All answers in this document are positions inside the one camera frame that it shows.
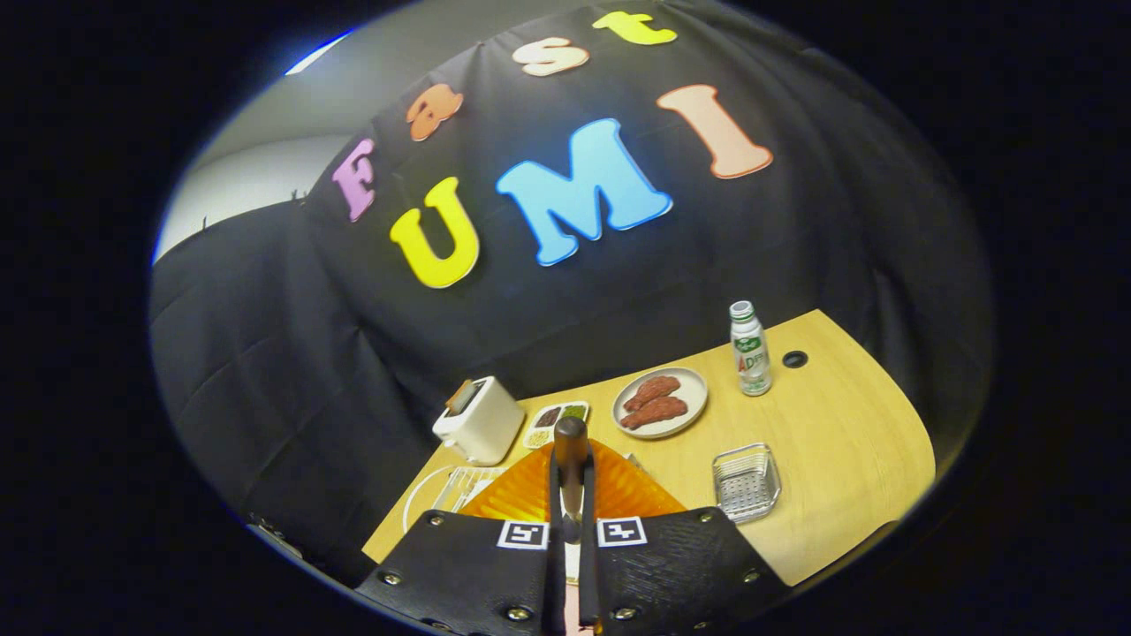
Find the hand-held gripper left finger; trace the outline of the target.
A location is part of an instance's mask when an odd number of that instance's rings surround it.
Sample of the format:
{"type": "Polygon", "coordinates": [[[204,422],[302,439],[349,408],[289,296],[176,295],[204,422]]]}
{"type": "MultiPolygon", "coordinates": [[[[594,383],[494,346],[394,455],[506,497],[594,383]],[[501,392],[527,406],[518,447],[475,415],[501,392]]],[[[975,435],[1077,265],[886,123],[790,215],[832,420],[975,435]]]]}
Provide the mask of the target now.
{"type": "Polygon", "coordinates": [[[563,635],[566,548],[552,447],[460,512],[422,512],[357,592],[457,635],[563,635]]]}

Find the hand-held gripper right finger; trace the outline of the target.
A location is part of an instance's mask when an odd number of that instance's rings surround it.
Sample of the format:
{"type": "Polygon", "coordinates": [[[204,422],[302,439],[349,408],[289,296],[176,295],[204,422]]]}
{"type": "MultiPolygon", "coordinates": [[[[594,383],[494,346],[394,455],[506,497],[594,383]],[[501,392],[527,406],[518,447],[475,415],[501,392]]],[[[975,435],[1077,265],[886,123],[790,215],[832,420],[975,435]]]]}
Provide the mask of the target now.
{"type": "Polygon", "coordinates": [[[582,469],[579,625],[596,635],[723,635],[792,588],[716,506],[689,510],[590,442],[582,469]]]}

